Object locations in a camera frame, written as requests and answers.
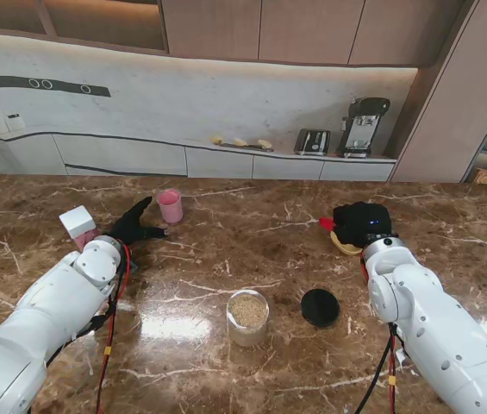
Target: countertop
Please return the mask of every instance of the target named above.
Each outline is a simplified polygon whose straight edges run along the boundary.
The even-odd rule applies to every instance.
[[[168,187],[184,194],[184,220],[168,239],[133,246],[140,270],[120,304],[104,412],[352,413],[388,330],[372,313],[359,259],[336,250],[317,223],[340,204],[384,204],[417,259],[487,330],[486,185],[123,177],[0,176],[0,322],[76,248],[59,214],[82,204],[106,229]],[[154,201],[142,222],[161,224]],[[255,348],[227,338],[225,306],[243,287],[272,309]],[[340,300],[331,329],[301,316],[300,298],[316,287]],[[53,362],[34,414],[94,412],[105,330]],[[388,403],[381,377],[363,412],[388,412]],[[397,373],[396,408],[450,412],[413,365]]]

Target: yellow bowl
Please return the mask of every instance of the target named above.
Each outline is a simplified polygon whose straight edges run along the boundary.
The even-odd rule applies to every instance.
[[[359,254],[362,251],[361,248],[357,248],[353,244],[341,244],[339,239],[337,238],[337,235],[333,231],[330,233],[330,235],[333,244],[337,246],[337,248],[344,254],[348,254],[349,256],[352,256],[354,254]]]

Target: upper cabinet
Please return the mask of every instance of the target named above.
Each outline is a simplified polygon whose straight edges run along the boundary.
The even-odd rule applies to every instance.
[[[363,5],[364,0],[263,0],[259,57],[346,65]]]
[[[349,63],[432,63],[462,3],[463,0],[366,0]]]
[[[261,0],[162,0],[168,46],[178,56],[259,55]]]
[[[0,0],[0,28],[39,35],[46,33],[34,0]]]
[[[427,66],[471,0],[0,0],[0,29],[176,57]]]
[[[42,0],[57,36],[163,49],[159,7],[153,0]]]

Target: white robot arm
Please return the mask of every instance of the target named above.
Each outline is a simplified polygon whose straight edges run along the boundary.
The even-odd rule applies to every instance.
[[[423,378],[458,414],[487,414],[487,335],[397,237],[363,253],[371,301]]]
[[[50,358],[75,339],[107,300],[121,244],[106,235],[71,252],[39,278],[0,325],[0,414],[27,412]]]

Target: red cable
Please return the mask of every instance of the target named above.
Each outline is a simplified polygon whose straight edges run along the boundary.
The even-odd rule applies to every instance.
[[[392,343],[390,346],[390,354],[389,354],[389,376],[396,374],[396,370],[395,370],[395,365],[396,365],[396,363],[395,363],[395,337],[392,336],[391,340],[392,340]],[[391,414],[395,412],[395,406],[393,404],[393,399],[394,399],[393,396],[394,396],[395,391],[396,391],[396,387],[389,385],[389,401],[390,401],[390,413]]]
[[[370,281],[370,275],[367,274],[367,269],[365,268],[365,260],[364,260],[363,253],[360,255],[360,267],[362,268],[362,273],[364,274],[365,282],[367,284]]]
[[[130,275],[130,251],[128,250],[128,247],[123,244],[124,247],[124,253],[126,254],[126,273],[124,276],[124,281],[121,286],[121,290],[119,291],[119,296],[117,298],[120,299],[122,294],[124,293],[124,290],[126,289],[126,285],[128,283],[128,276]],[[105,349],[110,348],[112,343],[113,343],[113,331],[115,329],[115,316],[116,316],[116,310],[113,312],[109,319],[109,335],[107,337],[107,344],[105,345]],[[102,385],[103,385],[103,380],[105,379],[105,369],[107,368],[107,363],[109,362],[109,357],[110,353],[105,353],[103,356],[103,363],[102,363],[102,372],[99,375],[99,385],[97,388],[97,414],[103,414],[102,408],[101,408],[101,394],[102,394]]]

